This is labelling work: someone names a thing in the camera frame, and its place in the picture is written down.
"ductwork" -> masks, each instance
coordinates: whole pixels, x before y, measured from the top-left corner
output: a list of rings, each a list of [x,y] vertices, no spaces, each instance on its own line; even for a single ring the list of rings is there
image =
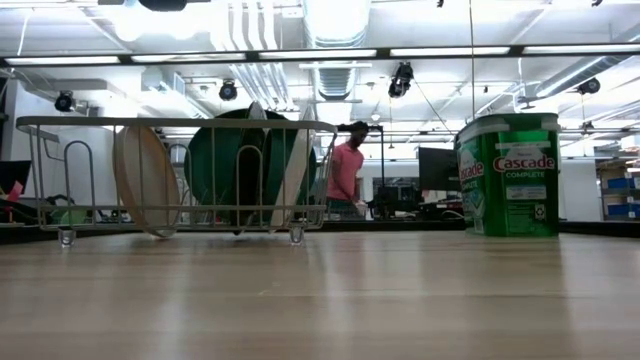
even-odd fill
[[[638,41],[640,41],[640,24],[632,27],[612,40],[614,43]],[[631,56],[618,55],[601,56],[597,59],[584,58],[541,83],[527,84],[524,91],[525,96],[521,97],[517,101],[519,103],[533,102],[557,95],[584,83],[606,70],[609,70],[630,57]],[[480,114],[485,110],[488,110],[489,112],[496,111],[512,104],[513,97],[517,96],[521,91],[522,88],[520,85],[509,88],[505,91],[505,93],[508,94],[499,95],[494,98],[491,100],[490,104],[488,104],[489,106],[483,106],[476,114]]]
[[[632,27],[628,31],[619,35],[612,42],[637,42],[640,40],[640,24]],[[585,81],[593,78],[594,76],[611,69],[612,67],[620,64],[621,62],[631,58],[631,55],[618,55],[618,56],[601,56],[597,59],[585,58],[568,68],[562,70],[558,74],[552,76],[546,81],[543,81],[535,87],[532,95],[533,99],[526,100],[538,100],[557,95],[563,91],[576,87]]]
[[[364,43],[371,0],[303,0],[307,47],[353,48]],[[346,99],[356,80],[356,69],[314,70],[315,84],[326,100]]]
[[[264,40],[267,49],[277,49],[273,26],[272,0],[262,2],[264,7]],[[217,51],[248,50],[243,33],[243,1],[232,2],[233,24],[229,31],[229,2],[212,2],[213,9],[211,43]],[[262,40],[258,32],[259,13],[256,0],[247,2],[248,10],[248,39],[253,50],[262,50]],[[240,82],[251,99],[260,102],[265,109],[293,108],[293,100],[289,97],[287,83],[284,77],[282,64],[256,64],[229,65],[229,70],[234,78]]]

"shelf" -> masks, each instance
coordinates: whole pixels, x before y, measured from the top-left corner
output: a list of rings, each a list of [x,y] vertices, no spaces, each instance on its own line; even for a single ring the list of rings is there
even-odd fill
[[[602,189],[602,196],[633,196],[640,198],[640,189],[620,188],[620,189]]]
[[[605,221],[640,221],[640,217],[630,218],[627,215],[605,215]]]

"wooden table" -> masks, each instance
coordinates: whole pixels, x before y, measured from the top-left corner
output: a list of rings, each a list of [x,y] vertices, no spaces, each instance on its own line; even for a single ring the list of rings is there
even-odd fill
[[[640,359],[640,242],[143,234],[0,247],[0,359]]]

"cable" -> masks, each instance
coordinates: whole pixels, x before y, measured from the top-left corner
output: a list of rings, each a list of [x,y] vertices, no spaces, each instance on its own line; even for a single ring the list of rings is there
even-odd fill
[[[471,32],[471,116],[472,121],[476,118],[476,51],[473,41],[473,0],[469,0],[469,29]]]
[[[440,122],[442,123],[442,126],[444,126],[444,128],[447,129],[449,134],[454,135],[453,132],[447,126],[447,124],[445,124],[444,119],[440,116],[440,114],[438,114],[438,110],[436,110],[433,104],[431,104],[431,101],[429,101],[429,98],[427,97],[427,95],[425,95],[424,91],[422,91],[422,87],[420,86],[420,83],[418,83],[415,79],[414,81],[416,82],[416,86],[418,87],[418,90],[420,90],[420,94],[422,94],[422,97],[427,101],[427,104],[429,104],[431,111],[433,111],[433,113],[436,114],[436,116],[438,117],[438,120],[440,120]]]
[[[22,22],[22,31],[20,33],[20,44],[18,45],[18,52],[16,56],[20,56],[20,54],[22,54],[22,48],[24,46],[24,38],[25,38],[25,35],[27,34],[27,24],[29,24],[29,19],[31,19],[31,14],[33,14],[33,9],[31,9],[31,11],[27,13],[27,15],[24,17],[24,21]],[[16,70],[14,68],[11,68],[11,71],[9,72],[10,74],[9,79],[11,79],[11,76],[15,71]],[[2,87],[2,90],[0,90],[0,99],[2,99],[2,97],[4,96],[4,93],[7,91],[7,88],[9,87],[9,79],[7,79],[7,82],[5,82],[4,86]]]
[[[391,109],[391,96],[389,96],[389,127],[390,127],[390,130],[393,131],[393,113]],[[389,149],[394,149],[393,135],[391,135],[391,133],[389,133]]]

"fluorescent light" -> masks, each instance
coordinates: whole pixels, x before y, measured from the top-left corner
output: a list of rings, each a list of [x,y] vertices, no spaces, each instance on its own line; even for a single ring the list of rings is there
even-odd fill
[[[342,49],[342,50],[303,50],[303,51],[267,51],[260,53],[260,59],[331,59],[331,58],[372,58],[375,49]]]
[[[577,54],[640,51],[640,44],[527,46],[525,54]]]
[[[76,0],[70,2],[68,0],[2,0],[0,1],[0,9],[37,9],[37,8],[69,8],[81,6],[95,6],[96,1]]]
[[[360,69],[360,68],[370,68],[372,67],[372,63],[344,63],[344,62],[314,62],[311,64],[300,64],[298,67],[302,70],[316,70],[316,69]]]
[[[119,64],[117,56],[60,56],[60,57],[17,57],[5,59],[12,66],[24,65],[84,65],[84,64]]]
[[[184,135],[165,135],[164,136],[165,139],[191,139],[193,138],[193,134],[188,135],[188,134],[184,134]]]
[[[412,48],[391,49],[392,57],[407,56],[470,56],[474,55],[502,55],[509,52],[508,46],[493,47],[465,47],[465,48]]]
[[[157,62],[217,62],[217,61],[242,61],[246,59],[243,53],[216,53],[216,54],[168,54],[168,55],[133,55],[131,60],[136,63]]]

